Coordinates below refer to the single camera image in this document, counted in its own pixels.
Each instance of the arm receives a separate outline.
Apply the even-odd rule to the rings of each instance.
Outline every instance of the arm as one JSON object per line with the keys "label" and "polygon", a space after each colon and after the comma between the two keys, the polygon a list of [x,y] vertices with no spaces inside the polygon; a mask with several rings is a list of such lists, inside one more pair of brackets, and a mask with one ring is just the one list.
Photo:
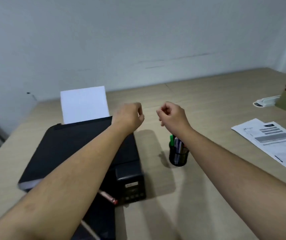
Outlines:
{"label": "arm", "polygon": [[46,176],[0,219],[0,239],[70,239],[89,209],[121,143],[144,121],[125,104],[112,125]]}
{"label": "arm", "polygon": [[193,130],[180,106],[166,102],[157,114],[259,239],[286,239],[284,182]]}

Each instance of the printer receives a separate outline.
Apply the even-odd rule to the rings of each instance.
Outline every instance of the printer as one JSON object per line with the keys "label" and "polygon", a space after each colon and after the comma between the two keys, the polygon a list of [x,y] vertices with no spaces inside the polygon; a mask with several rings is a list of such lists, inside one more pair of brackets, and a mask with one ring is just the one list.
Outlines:
{"label": "printer", "polygon": [[[57,124],[50,127],[23,172],[18,187],[28,192],[58,165],[111,125],[112,117]],[[146,198],[144,175],[133,134],[117,151],[100,189],[116,198],[119,205]],[[114,205],[97,194],[83,220],[101,239],[115,239]],[[79,226],[74,240],[91,239]]]}

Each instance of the paper document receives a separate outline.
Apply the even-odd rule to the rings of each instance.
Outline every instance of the paper document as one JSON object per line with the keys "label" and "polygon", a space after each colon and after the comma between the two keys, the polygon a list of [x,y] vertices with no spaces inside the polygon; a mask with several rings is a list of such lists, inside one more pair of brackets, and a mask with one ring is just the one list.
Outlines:
{"label": "paper document", "polygon": [[109,117],[105,87],[92,87],[61,92],[64,124]]}
{"label": "paper document", "polygon": [[279,124],[253,119],[232,129],[286,167],[286,129]]}

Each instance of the wooden desk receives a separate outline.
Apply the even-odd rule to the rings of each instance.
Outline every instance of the wooden desk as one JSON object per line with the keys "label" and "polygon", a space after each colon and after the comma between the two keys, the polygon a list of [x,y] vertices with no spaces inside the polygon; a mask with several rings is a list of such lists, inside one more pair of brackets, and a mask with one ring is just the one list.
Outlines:
{"label": "wooden desk", "polygon": [[[156,109],[164,101],[185,108],[191,125],[216,143],[286,182],[286,168],[231,130],[253,118],[286,128],[286,111],[256,108],[257,99],[281,93],[286,74],[256,69],[107,93],[110,114],[124,102],[142,103],[145,121],[135,132],[149,199],[116,209],[118,239],[256,239],[189,155],[169,164],[169,132]],[[0,216],[24,193],[17,188],[45,131],[62,122],[60,101],[39,103],[0,148]]]}

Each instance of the fist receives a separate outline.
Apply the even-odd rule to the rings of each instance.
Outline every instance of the fist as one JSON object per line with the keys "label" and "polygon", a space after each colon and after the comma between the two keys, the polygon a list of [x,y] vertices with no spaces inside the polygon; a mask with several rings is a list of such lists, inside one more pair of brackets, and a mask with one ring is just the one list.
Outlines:
{"label": "fist", "polygon": [[118,124],[129,135],[144,121],[141,103],[124,104],[112,117],[112,124]]}
{"label": "fist", "polygon": [[187,130],[191,129],[184,109],[177,104],[165,102],[156,112],[159,121],[161,121],[161,126],[165,126],[169,132],[178,138],[181,138]]}

